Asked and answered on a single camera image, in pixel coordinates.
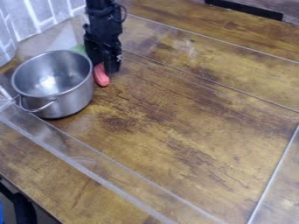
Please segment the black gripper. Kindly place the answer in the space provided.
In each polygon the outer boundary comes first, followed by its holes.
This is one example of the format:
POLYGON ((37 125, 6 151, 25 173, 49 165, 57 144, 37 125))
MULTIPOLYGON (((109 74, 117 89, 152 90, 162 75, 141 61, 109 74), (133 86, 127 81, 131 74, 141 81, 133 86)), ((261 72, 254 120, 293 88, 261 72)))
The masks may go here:
POLYGON ((122 9, 117 0, 85 0, 87 23, 83 28, 83 47, 91 65, 103 61, 106 74, 119 70, 121 43, 118 35, 122 33, 122 9))

